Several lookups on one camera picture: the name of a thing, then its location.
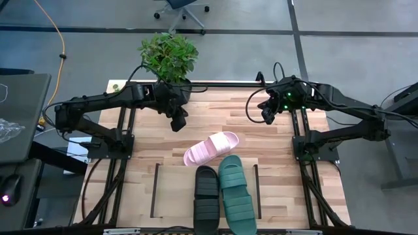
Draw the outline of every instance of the yellow extension cord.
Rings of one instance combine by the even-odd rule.
[[[51,19],[51,17],[48,15],[48,13],[46,13],[46,11],[44,10],[44,8],[38,3],[37,0],[34,0],[34,2],[38,5],[38,7],[43,11],[43,13],[45,14],[46,17],[48,17],[49,21],[52,23],[52,25],[55,27],[55,30],[57,31],[59,37],[61,38],[61,42],[63,44],[63,52],[60,56],[61,58],[61,64],[59,65],[59,69],[58,69],[58,77],[57,77],[57,85],[55,86],[55,90],[54,93],[51,96],[51,99],[48,101],[48,104],[51,104],[51,102],[53,101],[53,99],[55,98],[55,96],[57,95],[58,92],[58,87],[59,87],[59,82],[61,80],[61,71],[63,69],[63,65],[64,65],[64,60],[66,58],[65,56],[65,42],[64,42],[64,38],[63,35],[61,34],[61,32],[59,31],[57,25],[54,23],[54,21]],[[39,118],[39,125],[44,126],[45,125],[45,120],[43,117]]]

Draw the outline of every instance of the plastic bag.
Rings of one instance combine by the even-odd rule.
[[[23,129],[24,126],[0,118],[0,144],[16,137]]]

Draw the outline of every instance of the orange cord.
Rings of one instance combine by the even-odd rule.
[[[54,21],[51,19],[51,17],[48,15],[48,13],[46,13],[46,11],[42,8],[42,6],[38,3],[37,0],[34,0],[34,2],[38,5],[38,7],[43,11],[43,13],[45,14],[46,17],[48,17],[48,19],[50,20],[50,22],[52,23],[52,25],[55,27],[55,30],[57,31],[59,37],[61,38],[61,42],[63,44],[63,53],[62,55],[65,56],[65,42],[64,42],[64,38],[63,35],[61,34],[61,32],[59,31],[57,25],[54,23]],[[59,69],[58,69],[58,77],[57,77],[57,85],[55,86],[55,91],[54,94],[52,94],[51,99],[48,101],[48,105],[51,104],[52,100],[55,98],[55,96],[57,95],[57,91],[58,91],[58,87],[59,87],[59,81],[61,80],[61,71],[63,69],[63,65],[64,65],[64,60],[65,58],[61,58],[61,64],[59,65]]]

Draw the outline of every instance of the black slipper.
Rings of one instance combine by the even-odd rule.
[[[214,235],[219,226],[219,181],[214,169],[200,166],[195,177],[193,226],[196,235]]]

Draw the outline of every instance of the pink slipper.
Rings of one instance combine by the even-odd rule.
[[[213,158],[229,152],[239,142],[237,135],[230,131],[213,134],[184,153],[184,164],[186,166],[203,165]]]

